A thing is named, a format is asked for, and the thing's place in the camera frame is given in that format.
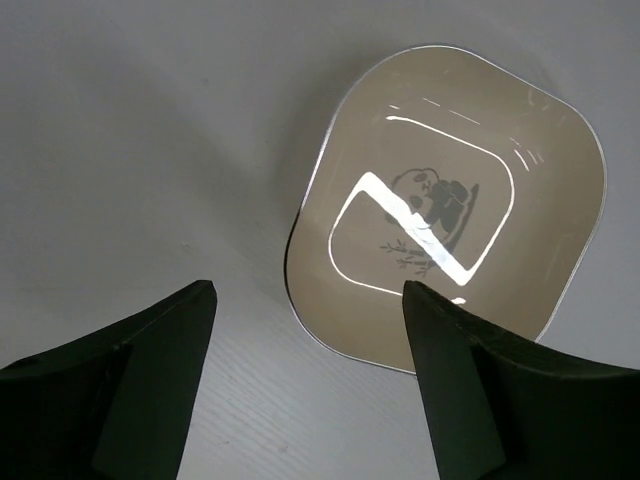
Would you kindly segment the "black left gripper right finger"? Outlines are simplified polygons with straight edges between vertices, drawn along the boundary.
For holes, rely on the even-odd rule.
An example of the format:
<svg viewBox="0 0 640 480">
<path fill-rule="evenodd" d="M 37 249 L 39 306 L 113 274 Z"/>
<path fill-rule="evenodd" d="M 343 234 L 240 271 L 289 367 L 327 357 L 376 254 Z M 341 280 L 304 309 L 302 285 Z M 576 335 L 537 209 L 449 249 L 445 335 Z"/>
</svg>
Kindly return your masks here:
<svg viewBox="0 0 640 480">
<path fill-rule="evenodd" d="M 417 281 L 402 308 L 443 479 L 635 479 L 639 373 L 540 345 Z"/>
</svg>

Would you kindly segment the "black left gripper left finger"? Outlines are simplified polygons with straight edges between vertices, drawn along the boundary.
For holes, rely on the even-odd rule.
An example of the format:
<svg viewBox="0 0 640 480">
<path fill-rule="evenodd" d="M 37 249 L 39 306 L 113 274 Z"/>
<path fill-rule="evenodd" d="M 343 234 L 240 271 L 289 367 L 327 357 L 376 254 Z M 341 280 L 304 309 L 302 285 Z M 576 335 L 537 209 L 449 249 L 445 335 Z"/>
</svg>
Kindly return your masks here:
<svg viewBox="0 0 640 480">
<path fill-rule="evenodd" d="M 216 308 L 198 280 L 3 367 L 2 478 L 176 478 Z"/>
</svg>

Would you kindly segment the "cream panda plate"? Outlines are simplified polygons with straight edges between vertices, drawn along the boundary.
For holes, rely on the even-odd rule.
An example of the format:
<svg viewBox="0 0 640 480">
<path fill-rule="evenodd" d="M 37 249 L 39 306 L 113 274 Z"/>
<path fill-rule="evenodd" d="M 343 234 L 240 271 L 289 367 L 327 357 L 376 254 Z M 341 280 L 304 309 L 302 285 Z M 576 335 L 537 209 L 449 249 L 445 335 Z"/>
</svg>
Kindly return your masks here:
<svg viewBox="0 0 640 480">
<path fill-rule="evenodd" d="M 328 126 L 287 243 L 292 309 L 329 351 L 403 373 L 408 281 L 539 340 L 606 191 L 601 143 L 573 106 L 459 47 L 400 51 Z"/>
</svg>

